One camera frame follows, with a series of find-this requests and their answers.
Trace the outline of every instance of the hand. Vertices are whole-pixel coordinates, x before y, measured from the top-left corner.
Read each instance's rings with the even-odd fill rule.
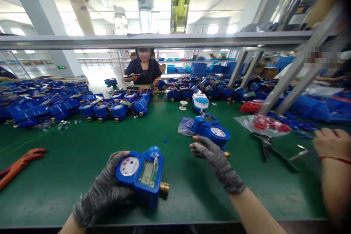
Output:
[[[233,170],[221,148],[206,137],[193,136],[193,139],[199,141],[190,145],[194,156],[206,159],[225,191],[228,194],[243,192],[245,182]]]
[[[132,77],[130,78],[130,81],[136,81],[138,79],[138,77],[134,73],[132,73],[131,76]]]
[[[106,167],[95,179],[93,186],[74,205],[73,216],[79,227],[86,227],[95,214],[132,194],[129,188],[114,185],[114,170],[123,156],[129,153],[129,151],[113,153]]]
[[[154,82],[152,83],[152,85],[157,86],[159,81],[160,81],[159,79],[155,79]]]
[[[313,145],[320,157],[330,156],[351,161],[351,137],[347,132],[322,128],[314,133],[316,138]]]

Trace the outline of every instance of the green table surface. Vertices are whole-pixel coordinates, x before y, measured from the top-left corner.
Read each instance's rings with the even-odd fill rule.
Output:
[[[0,228],[62,226],[111,153],[144,152],[151,146],[160,147],[165,157],[162,181],[170,184],[168,198],[160,198],[154,210],[125,202],[96,217],[94,224],[238,221],[238,214],[213,172],[204,160],[194,158],[190,152],[192,138],[177,132],[181,117],[197,115],[191,103],[186,111],[179,110],[179,106],[179,102],[171,103],[164,94],[158,94],[146,116],[128,116],[119,123],[87,122],[78,113],[70,118],[68,129],[62,131],[45,133],[1,125],[0,170],[30,149],[44,147],[48,153],[31,162],[0,191]],[[312,142],[294,133],[273,138],[274,147],[286,157],[299,152],[298,144],[310,150],[294,162],[299,173],[291,173],[275,155],[264,163],[259,142],[233,119],[243,115],[239,108],[240,104],[220,101],[210,104],[207,110],[231,133],[227,150],[233,168],[277,220],[324,218],[320,162]],[[74,124],[74,120],[83,122]]]

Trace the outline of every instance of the wire cutter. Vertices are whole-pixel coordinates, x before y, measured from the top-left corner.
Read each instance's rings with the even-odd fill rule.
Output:
[[[43,153],[48,151],[44,148],[36,148],[29,150],[24,156],[14,162],[8,169],[0,172],[0,191],[13,179],[23,168],[28,166],[28,162],[41,159],[44,157]]]
[[[276,156],[278,156],[280,158],[280,160],[282,160],[283,163],[285,163],[290,168],[290,170],[292,172],[296,173],[299,171],[297,169],[297,167],[294,166],[294,164],[289,159],[285,158],[281,153],[279,153],[277,150],[275,150],[273,148],[273,143],[272,143],[272,140],[269,136],[264,135],[263,133],[257,133],[257,132],[252,132],[251,134],[252,134],[252,136],[259,139],[261,144],[262,144],[262,152],[263,152],[264,162],[267,162],[271,159],[270,152],[272,152],[272,153],[276,154]]]

